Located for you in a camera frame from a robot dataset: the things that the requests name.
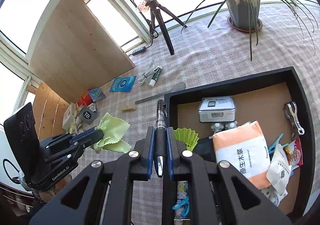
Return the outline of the black ballpoint pen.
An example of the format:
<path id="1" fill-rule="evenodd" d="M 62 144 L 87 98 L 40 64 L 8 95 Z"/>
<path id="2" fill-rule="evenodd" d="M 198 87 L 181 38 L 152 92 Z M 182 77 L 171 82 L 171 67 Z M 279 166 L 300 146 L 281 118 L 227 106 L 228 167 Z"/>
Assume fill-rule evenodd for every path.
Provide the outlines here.
<path id="1" fill-rule="evenodd" d="M 167 162 L 167 104 L 163 99 L 157 101 L 157 114 L 155 125 L 155 150 L 153 161 L 156 174 L 163 177 L 164 167 Z"/>

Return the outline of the green cleaning cloth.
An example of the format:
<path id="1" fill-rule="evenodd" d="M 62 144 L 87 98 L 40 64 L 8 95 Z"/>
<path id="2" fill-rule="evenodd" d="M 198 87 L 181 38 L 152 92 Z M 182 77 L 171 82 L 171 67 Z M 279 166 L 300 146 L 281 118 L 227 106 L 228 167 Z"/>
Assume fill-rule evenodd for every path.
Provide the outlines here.
<path id="1" fill-rule="evenodd" d="M 99 125 L 95 130 L 100 130 L 103 133 L 103 138 L 90 148 L 99 154 L 101 150 L 109 150 L 118 153 L 128 153 L 131 150 L 131 145 L 122 140 L 122 137 L 129 129 L 130 124 L 121 118 L 116 118 L 109 113 L 106 113 L 100 120 Z"/>

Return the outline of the silver tin box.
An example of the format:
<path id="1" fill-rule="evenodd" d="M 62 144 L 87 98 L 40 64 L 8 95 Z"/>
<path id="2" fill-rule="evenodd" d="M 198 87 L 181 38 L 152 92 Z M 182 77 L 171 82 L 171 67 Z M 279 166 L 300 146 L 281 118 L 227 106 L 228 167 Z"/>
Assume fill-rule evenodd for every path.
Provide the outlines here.
<path id="1" fill-rule="evenodd" d="M 235 121 L 236 105 L 232 96 L 206 97 L 199 106 L 201 123 Z"/>

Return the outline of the white paper sachet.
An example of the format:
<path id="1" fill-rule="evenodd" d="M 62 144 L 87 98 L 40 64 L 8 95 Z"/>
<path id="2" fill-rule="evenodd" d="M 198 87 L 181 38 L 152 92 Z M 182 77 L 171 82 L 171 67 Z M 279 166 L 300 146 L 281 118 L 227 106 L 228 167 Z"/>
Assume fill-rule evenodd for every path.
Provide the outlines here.
<path id="1" fill-rule="evenodd" d="M 278 194 L 282 195 L 285 192 L 290 174 L 291 165 L 288 163 L 286 153 L 282 146 L 277 143 L 266 177 Z"/>

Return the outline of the red coffee mix sachet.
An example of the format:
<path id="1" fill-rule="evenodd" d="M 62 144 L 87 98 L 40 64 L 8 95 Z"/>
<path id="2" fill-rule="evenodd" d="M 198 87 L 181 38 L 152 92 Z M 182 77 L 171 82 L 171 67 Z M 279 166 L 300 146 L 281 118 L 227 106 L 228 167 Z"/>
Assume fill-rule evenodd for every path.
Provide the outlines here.
<path id="1" fill-rule="evenodd" d="M 292 169 L 299 168 L 303 165 L 303 152 L 300 138 L 293 140 L 285 147 L 287 160 Z"/>

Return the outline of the metal clip wrench tool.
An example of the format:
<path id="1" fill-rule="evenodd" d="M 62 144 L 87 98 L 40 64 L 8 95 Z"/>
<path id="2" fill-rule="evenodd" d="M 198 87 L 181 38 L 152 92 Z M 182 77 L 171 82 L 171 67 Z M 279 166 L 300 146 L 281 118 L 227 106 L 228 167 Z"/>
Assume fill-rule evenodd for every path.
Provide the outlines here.
<path id="1" fill-rule="evenodd" d="M 291 140 L 298 139 L 300 136 L 304 135 L 305 130 L 299 123 L 295 101 L 284 103 L 283 111 L 291 125 Z"/>

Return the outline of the white small box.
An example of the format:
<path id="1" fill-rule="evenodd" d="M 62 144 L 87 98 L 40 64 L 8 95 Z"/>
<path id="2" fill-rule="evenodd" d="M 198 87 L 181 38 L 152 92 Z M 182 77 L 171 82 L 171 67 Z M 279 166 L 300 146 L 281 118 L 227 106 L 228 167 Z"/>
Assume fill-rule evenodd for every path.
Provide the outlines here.
<path id="1" fill-rule="evenodd" d="M 63 120 L 62 120 L 62 129 L 64 129 L 65 131 L 69 130 L 70 125 L 74 120 L 75 112 L 76 112 L 76 104 L 70 103 L 63 115 Z"/>

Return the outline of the grey square card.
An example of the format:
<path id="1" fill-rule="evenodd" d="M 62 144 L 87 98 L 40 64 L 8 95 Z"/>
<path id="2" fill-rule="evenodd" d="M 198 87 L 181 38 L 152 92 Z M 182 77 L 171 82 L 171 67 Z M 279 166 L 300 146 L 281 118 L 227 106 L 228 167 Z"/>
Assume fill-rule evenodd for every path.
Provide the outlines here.
<path id="1" fill-rule="evenodd" d="M 77 114 L 76 119 L 80 122 L 90 125 L 97 118 L 97 116 L 97 113 L 90 110 L 88 107 L 82 107 L 80 112 Z"/>

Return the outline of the wooden slat panel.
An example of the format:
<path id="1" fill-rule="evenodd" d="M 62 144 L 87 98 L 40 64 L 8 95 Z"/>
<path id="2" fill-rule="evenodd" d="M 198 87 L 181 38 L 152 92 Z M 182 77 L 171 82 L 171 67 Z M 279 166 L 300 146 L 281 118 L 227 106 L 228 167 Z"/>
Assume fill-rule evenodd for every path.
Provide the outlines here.
<path id="1" fill-rule="evenodd" d="M 39 140 L 65 133 L 62 121 L 69 104 L 44 82 L 38 88 L 28 86 L 27 91 L 35 95 L 33 114 Z"/>

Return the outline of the red packet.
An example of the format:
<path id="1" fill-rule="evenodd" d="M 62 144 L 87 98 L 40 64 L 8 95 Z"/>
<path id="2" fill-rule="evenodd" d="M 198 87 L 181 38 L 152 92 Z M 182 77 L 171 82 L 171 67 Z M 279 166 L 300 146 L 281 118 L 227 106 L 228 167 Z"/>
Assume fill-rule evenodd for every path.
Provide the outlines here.
<path id="1" fill-rule="evenodd" d="M 89 106 L 91 103 L 93 103 L 93 100 L 91 98 L 91 96 L 89 95 L 88 92 L 86 92 L 85 94 L 82 94 L 80 96 L 80 99 L 76 102 L 77 106 Z"/>

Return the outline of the white bead cluster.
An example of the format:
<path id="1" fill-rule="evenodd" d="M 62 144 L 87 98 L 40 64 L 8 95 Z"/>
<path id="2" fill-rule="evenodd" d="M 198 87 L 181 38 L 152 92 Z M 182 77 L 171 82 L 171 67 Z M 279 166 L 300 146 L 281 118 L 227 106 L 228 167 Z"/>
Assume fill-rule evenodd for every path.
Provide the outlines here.
<path id="1" fill-rule="evenodd" d="M 212 123 L 211 129 L 214 133 L 221 132 L 224 130 L 234 129 L 237 127 L 237 121 L 233 122 L 215 122 Z"/>

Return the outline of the green white glue stick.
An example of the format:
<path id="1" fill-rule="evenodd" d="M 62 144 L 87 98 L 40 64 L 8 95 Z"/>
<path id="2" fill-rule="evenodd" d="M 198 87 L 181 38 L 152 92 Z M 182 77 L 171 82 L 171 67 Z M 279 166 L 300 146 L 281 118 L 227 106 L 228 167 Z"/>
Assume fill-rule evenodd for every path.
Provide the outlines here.
<path id="1" fill-rule="evenodd" d="M 159 75 L 161 74 L 161 71 L 162 71 L 162 68 L 161 67 L 157 67 L 154 74 L 152 75 L 152 78 L 151 80 L 149 81 L 149 86 L 151 87 L 154 87 L 158 78 L 159 78 Z"/>

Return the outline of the large wooden board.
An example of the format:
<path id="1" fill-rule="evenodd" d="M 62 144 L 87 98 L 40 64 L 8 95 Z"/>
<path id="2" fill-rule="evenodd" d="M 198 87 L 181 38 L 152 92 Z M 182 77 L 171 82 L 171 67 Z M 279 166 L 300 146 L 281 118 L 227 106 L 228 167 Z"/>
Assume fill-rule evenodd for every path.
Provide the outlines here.
<path id="1" fill-rule="evenodd" d="M 71 103 L 135 65 L 83 0 L 60 0 L 43 27 L 29 66 Z"/>

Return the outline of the blue plastic clothespin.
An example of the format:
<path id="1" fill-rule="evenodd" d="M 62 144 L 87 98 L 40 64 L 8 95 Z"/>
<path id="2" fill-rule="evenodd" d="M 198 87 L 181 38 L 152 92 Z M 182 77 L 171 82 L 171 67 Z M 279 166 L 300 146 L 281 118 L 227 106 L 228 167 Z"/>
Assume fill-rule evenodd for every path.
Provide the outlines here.
<path id="1" fill-rule="evenodd" d="M 284 135 L 284 134 L 282 133 L 279 137 L 276 138 L 276 140 L 274 141 L 274 143 L 268 147 L 268 154 L 269 154 L 269 155 L 271 155 L 271 154 L 274 153 L 274 151 L 275 151 L 275 149 L 276 149 L 276 145 L 280 142 L 280 140 L 282 139 L 283 135 Z"/>

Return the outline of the pink checkered tablecloth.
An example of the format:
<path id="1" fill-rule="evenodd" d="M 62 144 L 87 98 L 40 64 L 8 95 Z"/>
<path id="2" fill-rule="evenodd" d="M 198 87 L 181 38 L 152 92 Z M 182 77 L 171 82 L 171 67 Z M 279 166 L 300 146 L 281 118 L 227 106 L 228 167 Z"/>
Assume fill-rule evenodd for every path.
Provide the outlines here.
<path id="1" fill-rule="evenodd" d="M 319 7 L 307 6 L 319 23 Z M 123 140 L 134 145 L 144 139 L 149 126 L 156 122 L 156 98 L 138 105 L 136 101 L 170 90 L 179 82 L 186 89 L 237 79 L 258 73 L 294 67 L 309 103 L 315 134 L 315 172 L 311 194 L 319 190 L 319 28 L 312 34 L 302 34 L 289 9 L 280 3 L 263 4 L 259 17 L 263 27 L 259 44 L 253 46 L 253 60 L 249 58 L 249 34 L 229 25 L 228 12 L 218 13 L 211 27 L 209 18 L 190 23 L 184 30 L 170 32 L 175 53 L 167 52 L 164 39 L 159 37 L 143 54 L 133 56 L 135 67 L 128 76 L 140 77 L 150 62 L 162 68 L 154 87 L 135 83 L 131 92 L 110 92 L 111 84 L 101 87 L 106 98 L 97 102 L 98 116 L 110 115 L 130 124 Z M 121 112 L 120 107 L 136 105 L 135 111 Z"/>

